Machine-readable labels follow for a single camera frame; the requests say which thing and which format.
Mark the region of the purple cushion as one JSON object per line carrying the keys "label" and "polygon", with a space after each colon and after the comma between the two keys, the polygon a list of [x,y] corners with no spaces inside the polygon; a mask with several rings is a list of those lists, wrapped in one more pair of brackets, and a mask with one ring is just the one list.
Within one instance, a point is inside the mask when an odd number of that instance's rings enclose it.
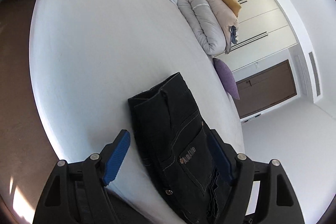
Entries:
{"label": "purple cushion", "polygon": [[213,65],[224,90],[228,92],[232,98],[239,100],[238,87],[229,67],[222,60],[217,58],[213,58]]}

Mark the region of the white wardrobe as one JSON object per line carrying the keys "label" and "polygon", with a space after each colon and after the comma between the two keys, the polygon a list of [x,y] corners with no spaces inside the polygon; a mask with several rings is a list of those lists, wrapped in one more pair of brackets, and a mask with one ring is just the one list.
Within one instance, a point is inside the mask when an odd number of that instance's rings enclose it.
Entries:
{"label": "white wardrobe", "polygon": [[297,44],[287,18],[275,0],[238,0],[238,43],[217,55],[232,71]]}

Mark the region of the black denim pants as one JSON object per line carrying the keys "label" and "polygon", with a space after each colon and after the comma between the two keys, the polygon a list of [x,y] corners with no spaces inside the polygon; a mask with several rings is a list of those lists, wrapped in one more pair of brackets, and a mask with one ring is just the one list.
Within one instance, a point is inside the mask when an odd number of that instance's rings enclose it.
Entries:
{"label": "black denim pants", "polygon": [[215,166],[210,128],[182,75],[128,104],[139,155],[158,193],[185,223],[217,223],[231,187]]}

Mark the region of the folded blue grey cloth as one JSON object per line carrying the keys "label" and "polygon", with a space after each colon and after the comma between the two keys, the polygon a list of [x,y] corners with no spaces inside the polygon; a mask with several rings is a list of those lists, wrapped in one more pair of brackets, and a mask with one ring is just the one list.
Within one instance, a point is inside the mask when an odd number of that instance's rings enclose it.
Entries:
{"label": "folded blue grey cloth", "polygon": [[237,29],[235,26],[230,26],[230,42],[233,45],[236,45],[238,43],[238,38],[237,38]]}

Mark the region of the folded grey beige duvet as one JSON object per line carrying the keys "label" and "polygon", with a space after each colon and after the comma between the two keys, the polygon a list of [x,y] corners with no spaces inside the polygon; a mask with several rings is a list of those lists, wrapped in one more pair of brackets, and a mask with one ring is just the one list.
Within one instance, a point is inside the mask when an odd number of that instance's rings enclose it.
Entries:
{"label": "folded grey beige duvet", "polygon": [[239,23],[222,0],[178,0],[177,5],[207,55],[230,53],[229,27],[238,32]]}

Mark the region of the white bed mattress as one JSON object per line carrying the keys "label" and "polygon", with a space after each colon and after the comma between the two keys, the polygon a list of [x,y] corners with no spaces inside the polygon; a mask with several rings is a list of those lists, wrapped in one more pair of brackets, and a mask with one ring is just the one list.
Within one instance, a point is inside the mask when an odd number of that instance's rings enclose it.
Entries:
{"label": "white bed mattress", "polygon": [[172,0],[37,0],[31,84],[46,135],[77,162],[131,128],[128,99],[182,74],[205,124],[244,152],[231,95]]}

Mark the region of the brown wooden door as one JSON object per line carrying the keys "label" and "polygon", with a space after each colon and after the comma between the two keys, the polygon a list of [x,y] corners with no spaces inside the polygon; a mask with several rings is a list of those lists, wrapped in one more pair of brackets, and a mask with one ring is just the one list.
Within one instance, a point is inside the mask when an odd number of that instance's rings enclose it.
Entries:
{"label": "brown wooden door", "polygon": [[239,99],[235,105],[241,119],[276,106],[297,95],[288,60],[236,83]]}

